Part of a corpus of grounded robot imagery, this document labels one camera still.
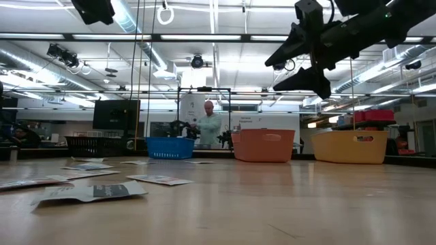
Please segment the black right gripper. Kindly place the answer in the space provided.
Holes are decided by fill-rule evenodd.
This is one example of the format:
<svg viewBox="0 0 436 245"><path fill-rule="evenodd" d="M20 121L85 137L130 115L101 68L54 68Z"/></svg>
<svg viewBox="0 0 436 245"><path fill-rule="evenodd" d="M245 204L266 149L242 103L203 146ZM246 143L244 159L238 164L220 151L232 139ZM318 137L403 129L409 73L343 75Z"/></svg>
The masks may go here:
<svg viewBox="0 0 436 245"><path fill-rule="evenodd" d="M265 66L278 65L302 54L308 54L309 69L273 86L274 91L313 91L321 99L331 96L330 81L322 71L334 69L341 59L354 56L354 20L324 22L323 7L316 0L300 0L295 4L299 23L292 23L287 39L265 61Z"/></svg>

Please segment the black crossbar with lights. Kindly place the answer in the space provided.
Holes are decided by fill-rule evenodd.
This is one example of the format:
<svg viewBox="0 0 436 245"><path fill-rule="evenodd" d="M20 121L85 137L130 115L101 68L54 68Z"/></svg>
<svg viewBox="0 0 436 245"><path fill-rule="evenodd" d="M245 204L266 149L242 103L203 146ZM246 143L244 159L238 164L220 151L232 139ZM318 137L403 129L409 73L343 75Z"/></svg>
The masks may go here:
<svg viewBox="0 0 436 245"><path fill-rule="evenodd" d="M260 34L131 34L131 33L6 33L0 40L50 42L217 42L217 43L282 43L286 35Z"/></svg>

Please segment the orange plastic bin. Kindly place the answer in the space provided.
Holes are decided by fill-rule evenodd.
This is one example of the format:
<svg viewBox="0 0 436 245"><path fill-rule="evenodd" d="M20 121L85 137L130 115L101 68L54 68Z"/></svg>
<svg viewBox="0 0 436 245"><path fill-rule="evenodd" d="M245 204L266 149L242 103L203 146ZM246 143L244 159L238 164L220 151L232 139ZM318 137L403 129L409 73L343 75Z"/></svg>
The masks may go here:
<svg viewBox="0 0 436 245"><path fill-rule="evenodd" d="M234 156L246 162L286 163L292 158L294 130L242 129L232 133Z"/></svg>

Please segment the red storage boxes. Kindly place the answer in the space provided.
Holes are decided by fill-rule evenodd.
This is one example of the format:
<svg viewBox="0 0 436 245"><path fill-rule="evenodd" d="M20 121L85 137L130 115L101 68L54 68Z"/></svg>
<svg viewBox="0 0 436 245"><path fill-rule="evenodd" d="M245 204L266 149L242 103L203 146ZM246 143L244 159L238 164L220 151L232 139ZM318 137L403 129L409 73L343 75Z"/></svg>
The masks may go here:
<svg viewBox="0 0 436 245"><path fill-rule="evenodd" d="M394 121L392 110L363 110L354 114L355 122Z"/></svg>

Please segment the yellow plastic bin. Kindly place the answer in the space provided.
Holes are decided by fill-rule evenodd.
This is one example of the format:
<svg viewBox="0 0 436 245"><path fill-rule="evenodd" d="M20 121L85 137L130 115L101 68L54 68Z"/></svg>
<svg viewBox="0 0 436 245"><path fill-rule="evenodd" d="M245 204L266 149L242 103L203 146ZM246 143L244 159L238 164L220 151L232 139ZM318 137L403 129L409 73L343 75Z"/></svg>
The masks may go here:
<svg viewBox="0 0 436 245"><path fill-rule="evenodd" d="M387 131L329 131L311 136L318 161L347 164L382 164Z"/></svg>

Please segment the black monitor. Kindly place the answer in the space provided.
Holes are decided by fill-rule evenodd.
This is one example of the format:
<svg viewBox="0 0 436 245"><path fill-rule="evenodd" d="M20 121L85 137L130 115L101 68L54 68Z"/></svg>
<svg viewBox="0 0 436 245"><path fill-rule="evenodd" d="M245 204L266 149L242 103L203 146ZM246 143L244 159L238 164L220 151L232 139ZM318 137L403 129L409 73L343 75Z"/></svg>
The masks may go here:
<svg viewBox="0 0 436 245"><path fill-rule="evenodd" d="M138 100L96 101L93 112L93 129L130 131L139 121Z"/></svg>

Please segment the person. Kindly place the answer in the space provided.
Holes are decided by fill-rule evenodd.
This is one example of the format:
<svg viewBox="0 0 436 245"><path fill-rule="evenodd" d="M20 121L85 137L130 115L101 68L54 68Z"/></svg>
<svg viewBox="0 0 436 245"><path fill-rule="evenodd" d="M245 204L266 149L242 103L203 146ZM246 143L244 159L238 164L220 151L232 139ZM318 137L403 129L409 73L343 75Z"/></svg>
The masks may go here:
<svg viewBox="0 0 436 245"><path fill-rule="evenodd" d="M38 148L41 139L30 129L16 127L10 141L21 148Z"/></svg>
<svg viewBox="0 0 436 245"><path fill-rule="evenodd" d="M198 122L191 126L200 131L200 144L202 145L216 145L219 142L217 138L221 132L221 117L219 114L214 113L214 105L211 101L204 103L204 111L206 115Z"/></svg>

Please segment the black mesh basket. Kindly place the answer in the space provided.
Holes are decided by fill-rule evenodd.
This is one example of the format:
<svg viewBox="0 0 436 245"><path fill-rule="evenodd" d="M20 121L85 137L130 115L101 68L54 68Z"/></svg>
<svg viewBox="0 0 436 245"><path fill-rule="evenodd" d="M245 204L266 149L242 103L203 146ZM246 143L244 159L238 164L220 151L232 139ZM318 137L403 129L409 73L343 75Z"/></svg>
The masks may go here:
<svg viewBox="0 0 436 245"><path fill-rule="evenodd" d="M119 138L67 136L65 139L72 157L119 157L126 150L124 141Z"/></svg>

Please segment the blue plastic bin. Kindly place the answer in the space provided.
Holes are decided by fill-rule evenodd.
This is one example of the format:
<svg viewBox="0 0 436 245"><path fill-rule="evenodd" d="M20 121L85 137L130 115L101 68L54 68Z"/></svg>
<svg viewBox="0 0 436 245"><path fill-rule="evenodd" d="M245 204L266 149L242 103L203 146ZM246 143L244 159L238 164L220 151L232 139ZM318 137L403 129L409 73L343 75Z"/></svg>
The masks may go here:
<svg viewBox="0 0 436 245"><path fill-rule="evenodd" d="M189 159L195 140L186 137L147 137L146 145L153 159Z"/></svg>

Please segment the white packet red square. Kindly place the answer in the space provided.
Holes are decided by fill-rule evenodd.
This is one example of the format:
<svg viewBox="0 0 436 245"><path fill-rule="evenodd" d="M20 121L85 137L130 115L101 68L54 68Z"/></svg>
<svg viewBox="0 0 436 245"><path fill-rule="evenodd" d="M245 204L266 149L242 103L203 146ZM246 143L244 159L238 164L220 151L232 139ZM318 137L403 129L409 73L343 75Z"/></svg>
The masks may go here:
<svg viewBox="0 0 436 245"><path fill-rule="evenodd" d="M0 191L19 189L28 186L59 184L67 181L68 179L64 178L63 176L51 176L51 177L35 178L35 179L27 179L27 180L0 182Z"/></svg>
<svg viewBox="0 0 436 245"><path fill-rule="evenodd" d="M90 178L96 176L106 176L112 174L119 174L119 171L112 170L99 170L99 171L75 171L69 174L60 174L60 175L50 175L46 176L47 178L54 178L58 180L66 179L66 180L75 180L80 178Z"/></svg>
<svg viewBox="0 0 436 245"><path fill-rule="evenodd" d="M159 175L132 175L132 176L127 176L127 178L131 180L150 182L154 184L163 184L168 186L193 183L193 181L191 180L184 180L180 178L174 178L170 176L159 176Z"/></svg>

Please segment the silver ceiling air duct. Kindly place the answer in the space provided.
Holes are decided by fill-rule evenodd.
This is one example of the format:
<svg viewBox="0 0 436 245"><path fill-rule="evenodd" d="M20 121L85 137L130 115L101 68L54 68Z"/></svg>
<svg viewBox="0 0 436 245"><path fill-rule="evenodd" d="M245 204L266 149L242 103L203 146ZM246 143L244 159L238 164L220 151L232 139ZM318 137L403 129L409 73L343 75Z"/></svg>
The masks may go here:
<svg viewBox="0 0 436 245"><path fill-rule="evenodd" d="M436 47L435 44L418 44L398 45L394 48L387 48L382 52L382 58L370 63L366 67L353 71L349 78L344 78L340 80L337 85L333 86L332 92L342 93L352 86L362 84L363 82L382 75L395 67L417 61L434 47Z"/></svg>
<svg viewBox="0 0 436 245"><path fill-rule="evenodd" d="M144 55L149 59L156 70L167 70L166 61L151 46L151 42L141 41L142 29L140 28L138 16L134 16L127 0L110 0L114 10L113 21L117 23L125 33L137 35L136 45L141 49Z"/></svg>

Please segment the wall shelf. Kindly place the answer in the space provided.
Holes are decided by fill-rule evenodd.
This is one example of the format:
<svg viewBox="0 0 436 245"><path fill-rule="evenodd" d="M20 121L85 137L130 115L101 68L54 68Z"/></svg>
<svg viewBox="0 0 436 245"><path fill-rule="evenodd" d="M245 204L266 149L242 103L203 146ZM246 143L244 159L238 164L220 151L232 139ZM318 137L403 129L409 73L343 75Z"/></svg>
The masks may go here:
<svg viewBox="0 0 436 245"><path fill-rule="evenodd" d="M357 130L357 129L366 129L370 127L370 128L375 128L376 131L383 131L385 127L395 124L396 124L395 120L362 121L362 122L357 122L355 124L335 126L332 128L332 130L349 131L349 130Z"/></svg>

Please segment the black frame stand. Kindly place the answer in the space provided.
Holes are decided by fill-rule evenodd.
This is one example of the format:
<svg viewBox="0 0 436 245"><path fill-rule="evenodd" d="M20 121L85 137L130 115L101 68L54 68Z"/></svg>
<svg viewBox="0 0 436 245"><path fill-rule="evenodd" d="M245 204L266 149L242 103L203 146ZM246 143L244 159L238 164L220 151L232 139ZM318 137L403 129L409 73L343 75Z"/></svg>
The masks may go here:
<svg viewBox="0 0 436 245"><path fill-rule="evenodd" d="M188 94L192 94L192 95L204 95L205 96L205 102L206 101L211 101L211 100L207 100L206 96L207 95L212 95L212 94L216 94L219 95L221 93L222 89L221 88L212 88L212 87L208 87L208 86L202 86L202 87L197 87L197 88L183 88L183 87L178 87L177 88L177 99L176 99L176 104L177 104L177 112L176 112L176 120L173 121L171 123L171 129L173 130L173 136L174 137L184 137L182 136L181 133L181 121L179 120L180 117L180 110L181 110L181 99ZM227 130L230 130L230 124L231 124L231 116L228 116L228 122L227 123L223 123L224 120L224 113L223 112L216 112L215 109L213 110L214 113L219 114L221 117L221 132L220 135ZM202 145L200 144L200 134L198 136L198 138L195 140L195 144L194 147L199 148L199 149L214 149L217 147L221 147L221 144L218 142L218 144L216 145Z"/></svg>

